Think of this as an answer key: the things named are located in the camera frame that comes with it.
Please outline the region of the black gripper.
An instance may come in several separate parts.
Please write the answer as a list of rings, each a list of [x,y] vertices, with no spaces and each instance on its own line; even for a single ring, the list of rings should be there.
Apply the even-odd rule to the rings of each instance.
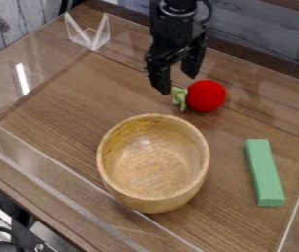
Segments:
[[[171,93],[171,66],[182,62],[182,71],[195,78],[206,53],[206,23],[198,19],[197,3],[151,3],[150,32],[152,44],[146,53],[148,78],[162,95]]]

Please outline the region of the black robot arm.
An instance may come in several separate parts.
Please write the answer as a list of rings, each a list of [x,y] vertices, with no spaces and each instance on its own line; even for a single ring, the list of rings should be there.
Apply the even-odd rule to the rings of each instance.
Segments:
[[[144,54],[144,72],[152,87],[168,95],[172,89],[171,67],[195,78],[207,46],[207,22],[213,16],[209,0],[151,0],[150,32],[152,44]]]

